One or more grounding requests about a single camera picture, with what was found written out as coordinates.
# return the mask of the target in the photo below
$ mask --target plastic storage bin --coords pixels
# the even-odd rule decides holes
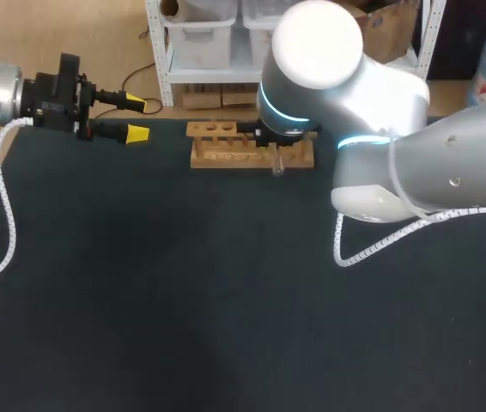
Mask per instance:
[[[252,64],[264,66],[279,19],[299,0],[242,0],[243,25],[251,33]]]
[[[174,58],[182,69],[224,69],[230,65],[232,26],[237,0],[216,1],[218,21],[174,22],[163,18],[173,44]]]

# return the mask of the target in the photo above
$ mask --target coiled cable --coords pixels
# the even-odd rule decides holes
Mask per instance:
[[[9,248],[4,255],[3,261],[0,263],[0,273],[6,268],[12,257],[14,256],[14,250],[16,248],[16,225],[14,222],[14,214],[12,213],[12,208],[10,207],[9,195],[6,191],[6,186],[4,185],[3,170],[1,168],[1,147],[3,146],[3,141],[6,135],[12,129],[16,127],[32,126],[32,118],[17,118],[12,120],[6,126],[4,126],[0,131],[0,195],[3,201],[4,212],[6,213],[6,219],[9,225]]]

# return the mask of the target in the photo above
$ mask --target white cable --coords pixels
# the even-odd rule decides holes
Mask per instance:
[[[423,227],[429,226],[436,221],[448,221],[449,219],[455,219],[457,217],[468,216],[468,215],[482,215],[486,214],[486,208],[470,208],[470,209],[452,209],[446,210],[443,212],[436,213],[432,215],[434,218],[433,220],[425,221],[421,219],[419,221],[414,221],[411,224],[407,225],[399,229],[397,232],[386,236],[383,240],[378,241],[372,246],[369,246],[367,249],[360,251],[359,253],[355,254],[354,256],[343,259],[340,255],[340,245],[342,243],[342,232],[343,232],[343,219],[344,215],[339,213],[337,216],[337,225],[335,226],[335,242],[333,246],[333,253],[335,256],[335,262],[337,262],[338,266],[348,267],[353,264],[357,264],[362,260],[373,256],[377,251],[381,251],[382,249],[388,247],[389,245],[393,245],[398,240],[401,240],[405,236],[416,232]]]
[[[413,212],[418,217],[422,219],[414,221],[411,224],[399,229],[397,232],[386,236],[383,240],[369,246],[367,249],[360,251],[354,256],[343,259],[340,255],[340,246],[342,243],[342,232],[343,232],[343,221],[344,215],[339,213],[337,215],[337,225],[335,226],[335,240],[333,245],[333,254],[335,257],[335,262],[342,267],[348,267],[353,264],[357,264],[362,260],[373,256],[376,252],[381,251],[389,245],[393,245],[397,241],[401,240],[405,236],[422,229],[423,227],[429,226],[432,223],[438,223],[441,221],[448,221],[457,217],[468,216],[468,215],[482,215],[486,214],[486,208],[468,208],[468,209],[450,209],[443,212],[435,213],[433,215],[425,215],[418,207],[416,207],[410,199],[405,195],[404,189],[401,186],[398,174],[396,171],[396,154],[395,154],[395,140],[393,137],[390,138],[390,147],[388,148],[388,167],[390,172],[390,179],[392,184],[400,199],[404,202],[407,208]]]
[[[22,127],[22,126],[32,126],[33,119],[32,118],[18,118],[16,120],[12,120],[6,126],[4,126],[0,131],[0,195],[1,200],[3,200],[4,212],[6,213],[6,219],[9,224],[9,249],[6,251],[6,255],[3,258],[3,261],[0,263],[0,273],[8,266],[10,260],[14,256],[14,250],[16,248],[16,226],[14,222],[14,215],[12,213],[12,208],[10,207],[10,200],[9,195],[6,192],[6,186],[4,185],[3,179],[3,171],[1,169],[1,146],[3,145],[3,140],[6,135],[14,129],[15,127]]]

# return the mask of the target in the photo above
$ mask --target black mat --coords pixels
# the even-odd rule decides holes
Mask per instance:
[[[334,142],[276,179],[191,171],[185,125],[153,128],[9,151],[0,411],[486,410],[486,216],[341,270]],[[349,222],[346,254],[394,228]]]

